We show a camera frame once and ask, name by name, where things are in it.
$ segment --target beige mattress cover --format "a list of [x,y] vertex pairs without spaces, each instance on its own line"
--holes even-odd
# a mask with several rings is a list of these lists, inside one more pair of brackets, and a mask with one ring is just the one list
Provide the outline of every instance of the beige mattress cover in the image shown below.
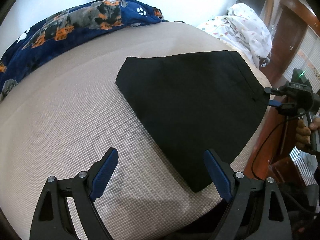
[[[221,200],[215,186],[199,193],[188,188],[115,80],[128,56],[215,50],[234,49],[184,23],[125,28],[56,57],[19,83],[0,104],[0,206],[18,235],[29,239],[47,177],[88,170],[109,147],[118,150],[119,163],[95,206],[115,240],[155,239],[212,209]],[[270,86],[245,60],[261,85]],[[244,170],[264,119],[233,161],[234,170]],[[86,239],[73,200],[68,202],[78,237]]]

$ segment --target dog print blanket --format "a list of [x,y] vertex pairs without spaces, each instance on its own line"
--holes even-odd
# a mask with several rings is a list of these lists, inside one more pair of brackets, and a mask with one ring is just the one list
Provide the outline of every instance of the dog print blanket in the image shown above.
[[0,60],[0,101],[25,76],[102,34],[161,22],[161,11],[135,0],[97,0],[56,13],[25,31]]

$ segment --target silver bolt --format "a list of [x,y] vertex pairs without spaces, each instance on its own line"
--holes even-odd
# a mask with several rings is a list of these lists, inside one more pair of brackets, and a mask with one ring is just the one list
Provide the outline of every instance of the silver bolt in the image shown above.
[[54,176],[50,176],[49,178],[48,178],[48,182],[53,182],[54,181]]
[[275,180],[274,180],[272,177],[268,177],[268,178],[267,178],[267,181],[268,181],[269,183],[274,183],[274,182],[275,182]]
[[85,176],[87,176],[87,173],[86,173],[85,171],[81,171],[81,172],[79,173],[79,177],[80,177],[80,178],[84,178]]
[[236,172],[236,177],[242,179],[244,177],[242,172]]

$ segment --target brown door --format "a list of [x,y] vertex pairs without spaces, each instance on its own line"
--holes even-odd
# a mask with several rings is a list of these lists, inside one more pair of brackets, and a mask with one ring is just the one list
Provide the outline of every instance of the brown door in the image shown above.
[[270,63],[260,68],[274,85],[282,76],[296,53],[308,25],[292,10],[283,8],[276,35],[272,41]]

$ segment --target hand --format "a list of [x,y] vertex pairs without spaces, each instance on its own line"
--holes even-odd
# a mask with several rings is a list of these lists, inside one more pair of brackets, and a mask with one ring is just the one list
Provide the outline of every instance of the hand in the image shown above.
[[320,129],[320,118],[313,119],[309,127],[304,125],[302,119],[298,120],[298,127],[296,129],[296,147],[297,149],[308,152],[308,146],[310,146],[310,134],[311,131]]

